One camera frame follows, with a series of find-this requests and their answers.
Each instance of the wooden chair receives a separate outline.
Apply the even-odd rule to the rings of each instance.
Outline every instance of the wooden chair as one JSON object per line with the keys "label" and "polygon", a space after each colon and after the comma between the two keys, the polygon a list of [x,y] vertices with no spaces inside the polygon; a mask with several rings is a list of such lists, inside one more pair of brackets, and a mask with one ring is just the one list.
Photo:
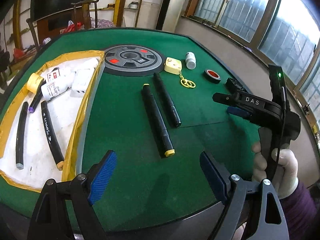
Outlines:
{"label": "wooden chair", "polygon": [[98,27],[98,8],[97,2],[99,0],[84,0],[77,3],[71,3],[73,5],[73,17],[75,20],[75,30],[77,30],[77,23],[76,23],[76,8],[81,6],[82,10],[82,17],[84,21],[84,28],[86,30],[91,29],[91,18],[90,18],[90,4],[94,3],[94,17],[95,17],[95,27]]}
{"label": "wooden chair", "polygon": [[35,46],[36,46],[36,50],[39,51],[40,50],[40,47],[39,47],[39,43],[38,43],[38,39],[37,39],[37,35],[36,35],[36,31],[35,31],[35,28],[33,26],[33,22],[31,21],[30,18],[26,19],[26,22],[28,23],[29,25],[29,29],[31,31],[31,35],[32,35],[32,38],[33,38],[33,42],[35,43]]}

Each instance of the yellow box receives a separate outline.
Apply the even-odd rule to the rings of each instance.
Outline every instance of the yellow box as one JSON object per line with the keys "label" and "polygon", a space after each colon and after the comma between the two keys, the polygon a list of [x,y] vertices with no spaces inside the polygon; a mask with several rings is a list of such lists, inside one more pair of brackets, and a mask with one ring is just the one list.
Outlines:
{"label": "yellow box", "polygon": [[182,63],[172,57],[168,57],[165,61],[164,70],[175,75],[179,75],[182,70]]}

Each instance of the circular disc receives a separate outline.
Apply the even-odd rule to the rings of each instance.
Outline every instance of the circular disc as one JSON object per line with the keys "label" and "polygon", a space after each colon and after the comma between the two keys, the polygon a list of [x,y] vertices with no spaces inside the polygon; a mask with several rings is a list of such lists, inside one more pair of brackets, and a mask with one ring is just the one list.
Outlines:
{"label": "circular disc", "polygon": [[204,75],[206,76],[206,78],[209,81],[211,81],[211,82],[213,82],[215,84],[218,84],[221,81],[221,78],[220,78],[219,74],[217,72],[213,71],[213,70],[206,69],[204,71]]}
{"label": "circular disc", "polygon": [[104,72],[118,76],[147,76],[164,69],[164,57],[140,45],[121,44],[105,49]]}

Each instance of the black electrical tape roll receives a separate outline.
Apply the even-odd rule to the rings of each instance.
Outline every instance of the black electrical tape roll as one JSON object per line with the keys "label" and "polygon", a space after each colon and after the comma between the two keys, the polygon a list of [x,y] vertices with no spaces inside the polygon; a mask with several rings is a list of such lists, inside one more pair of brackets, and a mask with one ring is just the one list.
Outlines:
{"label": "black electrical tape roll", "polygon": [[57,165],[59,171],[62,171],[64,164],[64,157],[62,155],[56,134],[54,133],[53,125],[48,110],[48,104],[46,101],[41,102],[42,121],[44,126],[45,135],[49,144],[51,154]]}
{"label": "black electrical tape roll", "polygon": [[26,119],[28,112],[28,102],[24,102],[20,112],[17,140],[16,140],[16,167],[23,170],[23,143],[24,143],[24,130],[26,127]]}
{"label": "black electrical tape roll", "polygon": [[156,87],[159,90],[161,99],[164,103],[164,108],[169,119],[171,120],[171,123],[174,127],[179,127],[181,125],[181,119],[178,115],[176,106],[174,105],[174,102],[172,101],[172,98],[163,83],[163,80],[161,79],[159,73],[154,73],[153,78],[155,80]]}
{"label": "black electrical tape roll", "polygon": [[38,106],[38,104],[40,103],[40,100],[41,100],[41,98],[43,96],[42,95],[42,91],[41,91],[41,86],[44,85],[44,84],[46,84],[45,80],[43,80],[40,83],[40,85],[38,87],[38,90],[37,90],[37,93],[36,93],[35,97],[33,98],[32,102],[31,102],[31,104],[29,106],[29,112],[30,113],[34,113],[36,108],[37,108],[37,106]]}
{"label": "black electrical tape roll", "polygon": [[149,84],[144,84],[142,88],[142,96],[147,103],[147,111],[152,115],[153,122],[155,123],[156,132],[158,138],[161,140],[164,147],[164,155],[169,157],[174,155],[175,151],[172,146],[171,139],[169,137],[169,133],[167,131],[167,127],[163,121],[161,112],[159,110],[158,104],[155,100],[154,95],[151,93]]}
{"label": "black electrical tape roll", "polygon": [[219,84],[221,81],[221,78],[219,74],[213,70],[206,69],[204,71],[204,76],[206,77],[207,80],[209,80],[212,83]]}

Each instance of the white pill bottle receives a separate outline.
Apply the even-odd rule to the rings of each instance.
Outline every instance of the white pill bottle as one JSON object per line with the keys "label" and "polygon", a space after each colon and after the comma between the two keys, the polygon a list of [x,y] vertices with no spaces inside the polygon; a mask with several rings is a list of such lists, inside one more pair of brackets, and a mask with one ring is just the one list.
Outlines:
{"label": "white pill bottle", "polygon": [[196,57],[193,52],[186,54],[186,65],[188,69],[194,69],[196,67]]}
{"label": "white pill bottle", "polygon": [[51,81],[55,80],[56,78],[60,76],[68,76],[70,75],[71,70],[68,67],[65,68],[55,68],[51,72],[49,72],[47,75],[45,75],[45,81],[47,83],[50,83]]}
{"label": "white pill bottle", "polygon": [[68,76],[60,76],[53,81],[41,86],[41,92],[44,100],[49,101],[52,98],[62,94],[72,86],[75,79],[75,73],[71,72]]}

